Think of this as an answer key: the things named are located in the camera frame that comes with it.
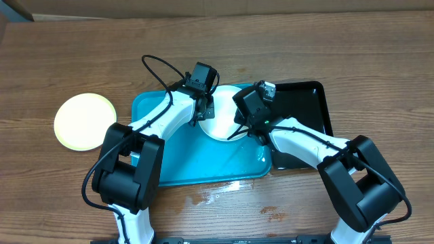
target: round plate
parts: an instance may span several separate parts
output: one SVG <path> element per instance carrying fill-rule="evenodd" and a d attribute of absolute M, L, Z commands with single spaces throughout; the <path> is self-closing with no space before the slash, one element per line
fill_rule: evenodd
<path fill-rule="evenodd" d="M 228 142 L 227 138 L 238 129 L 239 124 L 233 121 L 237 112 L 237 105 L 235 105 L 232 97 L 239 91 L 241 91 L 239 87 L 222 85 L 218 86 L 214 94 L 212 94 L 214 97 L 215 117 L 199 121 L 202 130 L 211 138 Z M 246 134 L 234 136 L 229 141 L 238 140 Z"/>
<path fill-rule="evenodd" d="M 54 133 L 65 147 L 85 151 L 102 144 L 116 111 L 105 97 L 79 94 L 67 100 L 54 119 Z"/>

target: yellow plate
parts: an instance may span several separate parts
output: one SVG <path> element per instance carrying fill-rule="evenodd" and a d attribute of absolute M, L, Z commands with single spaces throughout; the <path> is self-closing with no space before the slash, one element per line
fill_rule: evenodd
<path fill-rule="evenodd" d="M 79 94 L 67 100 L 54 119 L 54 133 L 65 147 L 85 151 L 102 144 L 116 111 L 105 97 Z"/>

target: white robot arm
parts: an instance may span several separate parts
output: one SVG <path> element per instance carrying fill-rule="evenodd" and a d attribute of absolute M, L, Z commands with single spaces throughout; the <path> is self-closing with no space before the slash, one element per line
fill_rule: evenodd
<path fill-rule="evenodd" d="M 216 71 L 200 63 L 195 71 L 172 92 L 170 107 L 171 98 L 166 94 L 163 102 L 141 120 L 129 127 L 115 123 L 107 131 L 92 189 L 100 193 L 103 202 L 123 215 L 121 219 L 115 213 L 119 244 L 153 242 L 155 234 L 149 222 L 148 206 L 158 187 L 164 141 L 181 125 L 197 118 L 206 119 L 206 109 L 214 107 L 210 106 L 210 89 Z M 274 115 L 275 90 L 273 84 L 262 81 L 235 95 L 233 99 L 238 112 L 245 119 L 242 123 L 263 146 L 293 155 L 319 171 L 341 217 L 327 237 L 327 243 L 364 243 L 372 228 L 405 198 L 402 185 L 368 138 L 334 138 L 302 125 L 295 118 L 283 119 L 281 115 Z M 167 108 L 151 126 L 136 132 Z M 114 145 L 126 140 L 122 147 L 113 150 Z M 138 166 L 120 162 L 119 155 L 138 157 Z M 371 174 L 370 170 L 366 177 L 354 183 L 351 174 L 364 168 L 378 172 Z"/>
<path fill-rule="evenodd" d="M 188 123 L 193 118 L 195 114 L 196 101 L 192 99 L 187 94 L 179 91 L 172 92 L 173 104 L 170 106 L 169 110 L 162 115 L 158 120 L 156 120 L 150 127 L 142 130 L 140 133 L 151 136 L 156 135 L 163 140 L 169 140 L 169 138 L 174 134 L 174 132 Z M 131 123 L 129 126 L 136 130 L 146 124 L 149 120 L 158 115 L 170 102 L 170 97 L 166 94 L 164 100 L 154 108 L 148 115 L 142 119 Z M 136 152 L 131 153 L 132 157 L 140 157 Z M 110 205 L 118 209 L 125 219 L 125 229 L 127 231 L 128 238 L 131 244 L 150 244 L 154 238 L 154 230 L 149 222 L 149 209 L 139 210 L 137 214 L 133 214 L 129 209 L 121 207 L 116 204 Z M 118 243 L 125 243 L 125 238 L 122 235 L 122 224 L 121 220 L 115 214 L 115 219 L 117 222 L 117 228 L 119 230 L 119 240 Z"/>

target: white plate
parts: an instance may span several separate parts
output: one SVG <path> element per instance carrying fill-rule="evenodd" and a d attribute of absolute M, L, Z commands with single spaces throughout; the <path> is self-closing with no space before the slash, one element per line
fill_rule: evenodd
<path fill-rule="evenodd" d="M 233 85 L 218 86 L 214 94 L 214 114 L 213 119 L 206 119 L 199 121 L 202 130 L 211 138 L 228 142 L 227 138 L 232 135 L 239 127 L 235 123 L 235 113 L 237 112 L 237 105 L 235 105 L 232 97 L 241 91 L 241 88 Z M 244 137 L 247 133 L 242 133 L 234 136 L 229 141 L 238 140 Z"/>

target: wooden table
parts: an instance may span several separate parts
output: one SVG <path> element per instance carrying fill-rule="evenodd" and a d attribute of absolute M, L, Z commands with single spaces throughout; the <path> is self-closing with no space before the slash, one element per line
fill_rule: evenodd
<path fill-rule="evenodd" d="M 94 92 L 128 124 L 133 99 L 161 89 L 142 54 L 181 71 L 210 64 L 222 83 L 322 82 L 335 136 L 372 138 L 412 202 L 408 221 L 378 234 L 434 241 L 434 13 L 378 12 L 8 24 L 0 47 L 0 242 L 117 236 L 112 213 L 80 195 L 99 150 L 67 150 L 53 120 L 68 98 Z M 177 79 L 151 65 L 163 80 Z M 150 211 L 160 237 L 190 239 L 325 234 L 338 219 L 313 170 L 162 188 Z M 401 203 L 388 218 L 405 212 Z"/>

